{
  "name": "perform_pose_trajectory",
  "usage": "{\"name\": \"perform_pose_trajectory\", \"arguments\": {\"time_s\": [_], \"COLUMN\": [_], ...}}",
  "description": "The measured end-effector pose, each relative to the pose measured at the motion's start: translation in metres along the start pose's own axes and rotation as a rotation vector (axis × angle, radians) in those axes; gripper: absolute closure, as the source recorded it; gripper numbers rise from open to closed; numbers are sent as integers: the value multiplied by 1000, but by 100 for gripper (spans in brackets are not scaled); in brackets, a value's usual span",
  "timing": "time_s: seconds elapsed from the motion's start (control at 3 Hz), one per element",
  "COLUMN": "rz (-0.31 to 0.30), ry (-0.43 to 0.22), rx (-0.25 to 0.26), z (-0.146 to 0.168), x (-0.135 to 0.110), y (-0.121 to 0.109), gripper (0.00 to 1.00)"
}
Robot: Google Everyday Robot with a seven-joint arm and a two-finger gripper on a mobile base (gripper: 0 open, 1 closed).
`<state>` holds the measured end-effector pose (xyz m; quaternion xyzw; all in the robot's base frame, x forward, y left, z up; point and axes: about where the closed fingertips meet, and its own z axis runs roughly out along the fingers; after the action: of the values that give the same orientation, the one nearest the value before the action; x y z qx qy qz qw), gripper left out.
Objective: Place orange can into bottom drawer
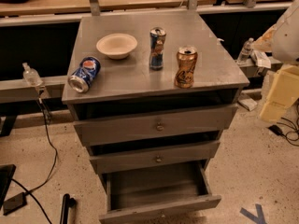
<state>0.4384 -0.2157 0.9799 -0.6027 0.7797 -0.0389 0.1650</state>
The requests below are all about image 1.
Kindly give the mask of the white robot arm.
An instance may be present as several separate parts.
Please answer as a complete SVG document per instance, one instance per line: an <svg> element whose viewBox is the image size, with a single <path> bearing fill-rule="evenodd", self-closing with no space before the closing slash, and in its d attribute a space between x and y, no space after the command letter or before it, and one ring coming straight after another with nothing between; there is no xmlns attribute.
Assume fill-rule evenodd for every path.
<svg viewBox="0 0 299 224"><path fill-rule="evenodd" d="M276 123L299 99L299 0L292 2L277 22L253 43L253 48L271 52L283 63L273 75L259 114L262 121Z"/></svg>

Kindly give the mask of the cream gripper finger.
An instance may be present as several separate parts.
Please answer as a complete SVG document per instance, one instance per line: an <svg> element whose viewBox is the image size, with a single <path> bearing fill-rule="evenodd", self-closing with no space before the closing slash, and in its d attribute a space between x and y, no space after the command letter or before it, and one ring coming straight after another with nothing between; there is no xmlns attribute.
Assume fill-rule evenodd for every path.
<svg viewBox="0 0 299 224"><path fill-rule="evenodd" d="M269 123L278 122L286 113L287 107L275 102L260 104L259 119Z"/></svg>

